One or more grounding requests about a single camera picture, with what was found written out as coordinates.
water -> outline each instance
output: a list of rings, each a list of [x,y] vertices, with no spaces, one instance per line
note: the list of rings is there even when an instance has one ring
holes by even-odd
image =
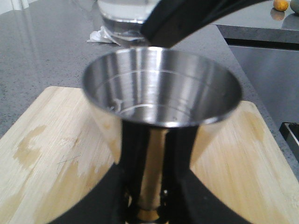
[[[123,101],[117,99],[116,105],[107,109],[127,119],[149,124],[167,123],[167,126],[175,126],[177,123],[193,121],[189,111],[182,111],[169,105],[138,104],[126,108],[123,108],[123,106]]]
[[[112,36],[142,38],[140,27],[159,0],[98,0],[104,25]]]

kitchen counter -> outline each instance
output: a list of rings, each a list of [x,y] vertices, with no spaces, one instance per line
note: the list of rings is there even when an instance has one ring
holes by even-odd
[[[299,15],[290,6],[285,12],[276,11],[273,0],[239,10],[213,24],[224,38],[299,43]]]
[[[83,70],[91,61],[121,48],[86,42],[100,26],[97,5],[83,6],[75,0],[39,0],[23,11],[0,15],[0,137],[46,87],[80,87]],[[206,26],[174,49],[213,59],[236,75],[243,99],[257,105],[299,179],[298,162],[218,28]]]

granite countertop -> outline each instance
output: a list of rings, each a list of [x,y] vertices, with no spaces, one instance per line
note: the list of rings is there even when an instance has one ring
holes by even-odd
[[[121,48],[86,42],[101,26],[98,10],[97,4],[86,7],[76,0],[39,0],[23,11],[0,15],[0,137],[46,87],[81,87],[83,70],[91,61]],[[243,99],[257,105],[299,179],[298,162],[218,28],[206,26],[174,49],[208,57],[235,74]]]
[[[290,6],[285,12],[276,11],[273,0],[241,9],[213,24],[224,38],[299,43],[299,15]]]

bamboo cutting board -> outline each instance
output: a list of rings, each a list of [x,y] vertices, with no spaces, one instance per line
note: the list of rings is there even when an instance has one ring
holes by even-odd
[[[44,224],[113,159],[80,89],[49,87],[0,140],[0,224]],[[255,105],[243,101],[192,168],[255,224],[298,224],[299,184]]]

water stain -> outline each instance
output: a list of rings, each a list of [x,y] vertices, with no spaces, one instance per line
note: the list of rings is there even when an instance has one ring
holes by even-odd
[[[24,197],[24,187],[21,190],[7,198],[0,206],[0,223],[8,224],[17,211]]]
[[[74,142],[74,145],[72,148],[75,148],[77,146],[77,144],[79,143],[79,138],[76,138],[75,142]]]
[[[35,147],[33,138],[40,135],[46,128],[46,125],[38,126],[30,131],[19,143],[18,149],[13,158],[19,160],[23,168],[29,168],[40,156],[40,148]]]
[[[207,149],[224,124],[225,122],[222,121],[214,124],[202,125],[199,127],[194,140],[190,167],[193,167],[193,165],[196,164],[202,153]]]
[[[111,128],[111,124],[110,123],[103,123],[103,127],[105,128],[105,129],[110,129]]]
[[[118,164],[121,157],[120,140],[118,139],[111,140],[110,142],[108,142],[108,147],[112,153],[114,162]]]
[[[66,212],[83,198],[110,168],[110,164],[104,164],[100,168],[91,165],[87,173],[80,176],[78,161],[63,164],[50,191],[43,195],[40,206],[34,212],[35,224],[48,223]]]
[[[241,116],[241,120],[246,120],[249,122],[249,126],[252,129],[252,134],[254,137],[262,142],[265,135],[265,127],[261,122],[260,117],[251,112],[244,112],[241,114]]]
[[[269,189],[271,185],[265,183],[264,173],[252,164],[260,158],[256,154],[248,157],[245,152],[250,146],[238,147],[236,142],[212,146],[209,155],[200,158],[198,166],[192,169],[212,193],[250,223],[292,223],[284,213],[283,201],[279,203],[282,192]]]

